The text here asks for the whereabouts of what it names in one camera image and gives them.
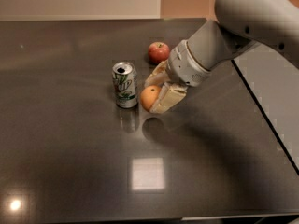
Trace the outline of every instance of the silver can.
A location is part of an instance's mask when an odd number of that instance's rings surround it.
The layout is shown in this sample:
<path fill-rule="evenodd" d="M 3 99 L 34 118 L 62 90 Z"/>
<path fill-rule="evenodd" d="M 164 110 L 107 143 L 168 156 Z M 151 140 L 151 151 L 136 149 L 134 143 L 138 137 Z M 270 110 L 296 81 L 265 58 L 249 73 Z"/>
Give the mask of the silver can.
<path fill-rule="evenodd" d="M 132 63 L 116 63 L 112 68 L 116 104 L 132 108 L 138 103 L 137 72 Z"/>

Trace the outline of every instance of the table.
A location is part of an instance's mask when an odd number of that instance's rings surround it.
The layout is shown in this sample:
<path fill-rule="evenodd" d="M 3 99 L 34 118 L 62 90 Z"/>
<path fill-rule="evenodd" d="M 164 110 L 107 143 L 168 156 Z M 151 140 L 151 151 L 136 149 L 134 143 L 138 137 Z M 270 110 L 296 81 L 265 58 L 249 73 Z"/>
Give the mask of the table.
<path fill-rule="evenodd" d="M 149 44 L 204 22 L 1 22 L 0 222 L 299 213 L 299 176 L 231 62 L 163 115 L 115 104 L 114 63 L 141 92 Z"/>

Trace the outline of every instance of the red apple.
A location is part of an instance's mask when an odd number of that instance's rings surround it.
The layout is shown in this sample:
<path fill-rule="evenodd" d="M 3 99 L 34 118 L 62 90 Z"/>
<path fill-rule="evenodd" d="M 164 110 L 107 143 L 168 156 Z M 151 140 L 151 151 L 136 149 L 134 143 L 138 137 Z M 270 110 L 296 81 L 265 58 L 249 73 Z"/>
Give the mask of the red apple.
<path fill-rule="evenodd" d="M 169 57 L 170 49 L 164 42 L 154 42 L 149 45 L 148 55 L 152 63 L 159 64 Z"/>

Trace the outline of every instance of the orange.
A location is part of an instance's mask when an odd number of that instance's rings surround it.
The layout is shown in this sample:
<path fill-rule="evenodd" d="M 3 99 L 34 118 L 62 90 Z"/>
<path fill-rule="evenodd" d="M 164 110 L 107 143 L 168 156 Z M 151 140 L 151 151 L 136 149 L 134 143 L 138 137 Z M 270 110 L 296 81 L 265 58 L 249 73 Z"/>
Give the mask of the orange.
<path fill-rule="evenodd" d="M 142 107 L 150 112 L 152 105 L 158 99 L 161 87 L 159 86 L 148 86 L 140 94 L 140 104 Z"/>

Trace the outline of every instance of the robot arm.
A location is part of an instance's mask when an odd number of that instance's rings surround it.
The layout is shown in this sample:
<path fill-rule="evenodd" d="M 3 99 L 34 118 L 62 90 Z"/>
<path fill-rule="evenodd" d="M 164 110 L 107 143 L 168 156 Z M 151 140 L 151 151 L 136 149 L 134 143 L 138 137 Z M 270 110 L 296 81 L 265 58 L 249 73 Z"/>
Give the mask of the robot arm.
<path fill-rule="evenodd" d="M 218 64 L 261 42 L 299 68 L 299 10 L 289 0 L 216 0 L 208 21 L 170 53 L 171 81 L 198 86 Z"/>

